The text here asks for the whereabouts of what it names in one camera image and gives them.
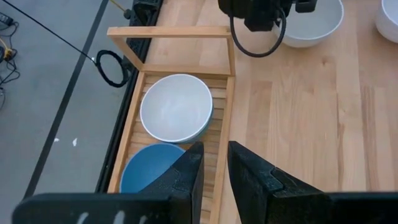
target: wooden dish rack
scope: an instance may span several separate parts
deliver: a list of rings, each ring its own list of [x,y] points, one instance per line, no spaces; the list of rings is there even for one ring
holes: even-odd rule
[[[204,81],[213,97],[215,110],[208,130],[200,139],[205,146],[205,181],[200,223],[218,223],[235,83],[234,44],[229,27],[110,27],[108,36],[139,70],[108,193],[119,191],[119,182],[126,162],[142,147],[158,142],[146,133],[140,121],[138,111],[145,92],[162,77],[174,73],[187,73]],[[229,69],[143,63],[124,40],[161,37],[226,39]],[[180,147],[186,150],[190,145],[182,144]]]

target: wooden tabletop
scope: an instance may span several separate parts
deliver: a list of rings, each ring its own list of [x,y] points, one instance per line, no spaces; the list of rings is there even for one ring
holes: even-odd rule
[[[398,189],[398,44],[377,32],[379,0],[345,0],[342,26],[310,49],[235,49],[230,140],[324,191]],[[215,0],[164,0],[158,26],[229,25]],[[273,33],[241,43],[264,52]],[[147,62],[228,66],[225,40],[156,39]],[[240,223],[229,175],[220,223]]]

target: white ceramic bowl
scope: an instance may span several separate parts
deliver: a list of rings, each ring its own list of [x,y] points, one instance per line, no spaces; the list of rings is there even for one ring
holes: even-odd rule
[[[153,84],[140,108],[141,122],[154,138],[189,142],[207,127],[213,111],[209,88],[199,78],[176,74]]]
[[[398,43],[398,0],[381,0],[376,27],[383,37]]]
[[[293,4],[287,17],[283,43],[291,47],[317,45],[337,30],[343,18],[344,6],[341,0],[318,0],[315,10],[308,13],[296,12]],[[279,36],[280,27],[275,25],[274,33]]]

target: gray floor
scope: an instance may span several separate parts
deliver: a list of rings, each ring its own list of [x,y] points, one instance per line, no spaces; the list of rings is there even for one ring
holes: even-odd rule
[[[72,44],[82,48],[99,0],[11,1]],[[132,0],[119,0],[131,7]],[[19,51],[20,79],[4,85],[6,103],[0,111],[0,223],[10,223],[21,201],[49,133],[79,53],[0,1],[0,12],[19,22],[12,39]],[[89,55],[116,46],[106,37],[109,26],[126,26],[121,11],[108,3]],[[111,78],[120,80],[119,66],[103,59]],[[0,64],[0,75],[6,75]],[[124,89],[108,86],[86,60],[57,133],[36,193],[92,192],[113,131]]]

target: wooden frame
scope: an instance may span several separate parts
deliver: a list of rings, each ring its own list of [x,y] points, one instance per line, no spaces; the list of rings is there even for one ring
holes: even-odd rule
[[[221,196],[223,191],[224,173],[226,169],[226,156],[229,141],[229,126],[231,123],[231,112],[233,104],[234,83],[235,83],[235,63],[234,63],[234,44],[229,27],[110,27],[108,36],[122,50],[123,54],[140,71],[132,96],[129,113],[124,125],[123,135],[119,145],[119,151],[114,164],[112,177],[109,183],[108,192],[118,192],[119,180],[124,169],[124,163],[129,154],[131,136],[134,132],[134,123],[137,122],[137,114],[140,100],[145,91],[146,79],[153,79],[152,76],[166,76],[173,73],[188,73],[195,75],[202,80],[214,83],[225,83],[225,90],[221,93],[214,93],[216,98],[221,95],[225,99],[222,112],[222,125],[219,138],[218,154],[216,159],[216,170],[210,217],[205,222],[218,223],[221,207]],[[143,63],[138,56],[128,47],[124,38],[217,38],[226,39],[228,46],[229,69],[211,68],[204,66],[185,66],[185,65],[155,65]]]

